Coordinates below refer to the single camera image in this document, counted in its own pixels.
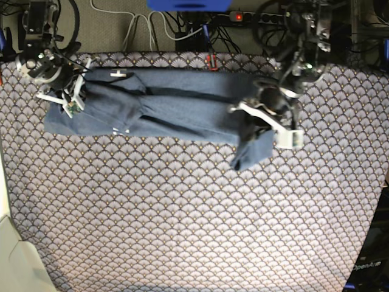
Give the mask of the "fan patterned table cloth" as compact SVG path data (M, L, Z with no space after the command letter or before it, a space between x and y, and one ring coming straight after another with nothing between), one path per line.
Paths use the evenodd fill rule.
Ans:
M388 77L331 66L300 150L241 172L229 144L60 136L1 68L10 213L61 291L341 291L388 170Z

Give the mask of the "red black clamp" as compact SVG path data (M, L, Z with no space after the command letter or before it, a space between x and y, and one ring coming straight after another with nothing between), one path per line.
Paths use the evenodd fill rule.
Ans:
M208 54L206 56L206 61L207 61L208 69L210 71L217 71L218 70L217 57L215 54Z

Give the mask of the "black power strip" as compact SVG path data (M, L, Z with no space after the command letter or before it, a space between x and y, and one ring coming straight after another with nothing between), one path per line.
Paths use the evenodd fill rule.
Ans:
M229 19L233 23L251 24L254 19L254 12L231 11L228 13ZM283 26L284 15L276 13L262 13L258 17L258 23L270 26Z

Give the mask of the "black OpenArm base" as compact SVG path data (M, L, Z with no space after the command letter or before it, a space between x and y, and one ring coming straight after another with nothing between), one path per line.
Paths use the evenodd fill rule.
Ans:
M367 237L344 291L388 291L388 187L382 189Z

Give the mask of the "blue grey T-shirt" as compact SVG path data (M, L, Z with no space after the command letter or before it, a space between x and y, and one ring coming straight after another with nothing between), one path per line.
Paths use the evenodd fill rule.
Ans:
M51 105L44 129L64 136L176 137L189 141L233 144L231 167L244 170L272 156L269 146L239 146L238 128L245 112L230 105L256 91L253 77L230 72L181 69L97 68L85 76L85 109L71 119Z

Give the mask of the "blue box overhead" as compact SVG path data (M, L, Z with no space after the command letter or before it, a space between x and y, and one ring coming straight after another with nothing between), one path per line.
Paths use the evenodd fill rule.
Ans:
M160 12L225 12L231 0L147 0L150 9Z

